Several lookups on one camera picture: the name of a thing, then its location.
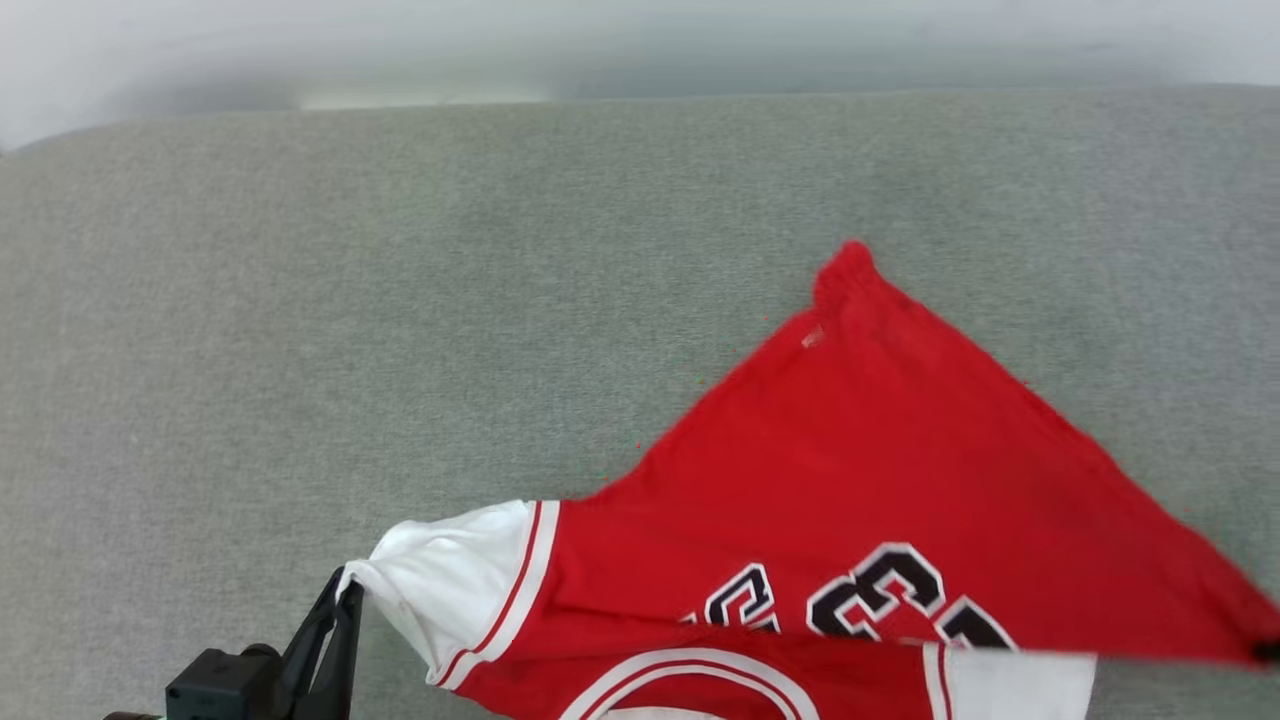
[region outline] gray couch cushion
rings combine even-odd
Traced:
[[[1277,119],[1248,87],[600,102],[5,158],[5,715],[161,711],[393,523],[600,487],[846,236],[1280,597]],[[486,716],[421,675],[370,612],[355,716]],[[1107,662],[1092,716],[1277,701]]]

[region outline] white wall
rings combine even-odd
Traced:
[[[196,111],[1280,83],[1276,0],[0,0],[0,149]]]

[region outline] jersey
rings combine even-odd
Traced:
[[[1089,657],[1010,651],[1249,664],[1280,638],[860,243],[626,477],[397,525],[346,575],[429,682],[529,719],[1083,717]]]

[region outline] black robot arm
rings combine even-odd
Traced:
[[[269,644],[251,644],[239,655],[201,652],[165,688],[166,719],[348,720],[365,592],[351,583],[335,600],[340,579],[338,568],[283,656]],[[113,712],[105,720],[159,716]]]

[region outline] couch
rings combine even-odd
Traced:
[[[1280,90],[1244,86],[229,114],[13,152],[0,715],[163,712],[392,524],[593,492],[851,236],[1280,598],[1277,163]],[[353,717],[490,717],[421,675],[366,612]],[[1107,660],[1091,717],[1276,707],[1275,673]]]

